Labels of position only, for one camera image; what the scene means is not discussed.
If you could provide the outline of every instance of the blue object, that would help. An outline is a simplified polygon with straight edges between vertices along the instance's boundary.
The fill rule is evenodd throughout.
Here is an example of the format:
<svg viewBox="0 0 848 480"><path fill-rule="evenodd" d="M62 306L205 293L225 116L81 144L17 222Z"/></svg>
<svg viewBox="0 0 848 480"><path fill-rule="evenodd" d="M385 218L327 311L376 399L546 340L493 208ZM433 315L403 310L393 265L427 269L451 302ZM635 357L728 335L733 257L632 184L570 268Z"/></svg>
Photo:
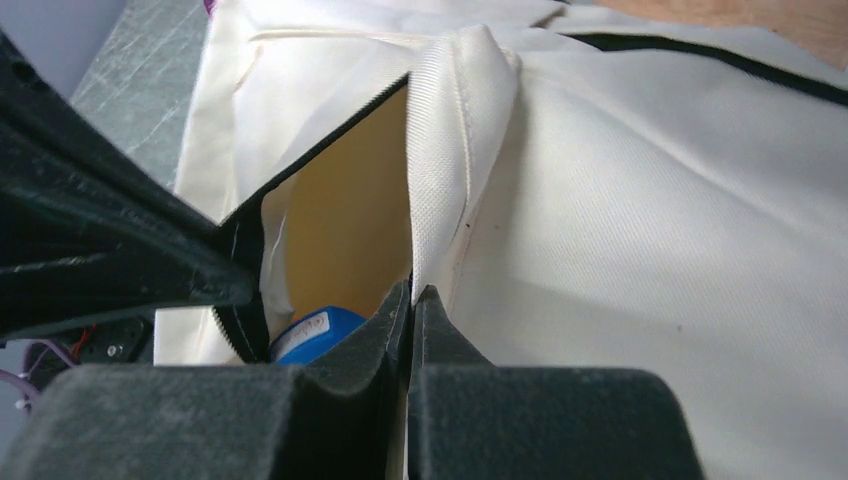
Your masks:
<svg viewBox="0 0 848 480"><path fill-rule="evenodd" d="M271 343L271 359L279 365L304 365L320 357L365 323L359 315L339 307L325 307L306 315Z"/></svg>

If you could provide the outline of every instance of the cloth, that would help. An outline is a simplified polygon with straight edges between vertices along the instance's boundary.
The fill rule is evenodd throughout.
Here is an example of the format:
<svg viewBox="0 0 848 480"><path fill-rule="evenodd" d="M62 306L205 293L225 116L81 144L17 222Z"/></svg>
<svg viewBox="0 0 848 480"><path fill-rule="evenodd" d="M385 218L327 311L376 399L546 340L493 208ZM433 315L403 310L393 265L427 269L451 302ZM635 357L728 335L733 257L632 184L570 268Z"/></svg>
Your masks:
<svg viewBox="0 0 848 480"><path fill-rule="evenodd" d="M405 147L408 207L385 218L411 230L414 297L436 285L499 365L659 374L709 478L844 478L848 110L715 58L565 36L592 33L848 87L756 28L547 1L221 0L177 194L222 220L410 72L405 101L375 112L384 129L346 141ZM263 216L266 250L282 218ZM271 294L286 286L268 258ZM157 313L155 348L159 364L236 362L207 309Z"/></svg>

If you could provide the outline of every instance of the white canvas tote bag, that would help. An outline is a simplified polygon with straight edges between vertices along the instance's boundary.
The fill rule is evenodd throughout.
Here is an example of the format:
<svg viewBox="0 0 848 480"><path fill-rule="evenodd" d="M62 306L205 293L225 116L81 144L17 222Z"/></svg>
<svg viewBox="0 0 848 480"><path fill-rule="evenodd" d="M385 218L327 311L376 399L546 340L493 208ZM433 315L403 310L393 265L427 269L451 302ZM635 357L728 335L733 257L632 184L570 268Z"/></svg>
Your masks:
<svg viewBox="0 0 848 480"><path fill-rule="evenodd" d="M272 336L411 274L496 364L657 373L709 478L840 479L846 84L754 28L222 0L177 194L221 221L261 193ZM160 311L155 348L238 362L206 309Z"/></svg>

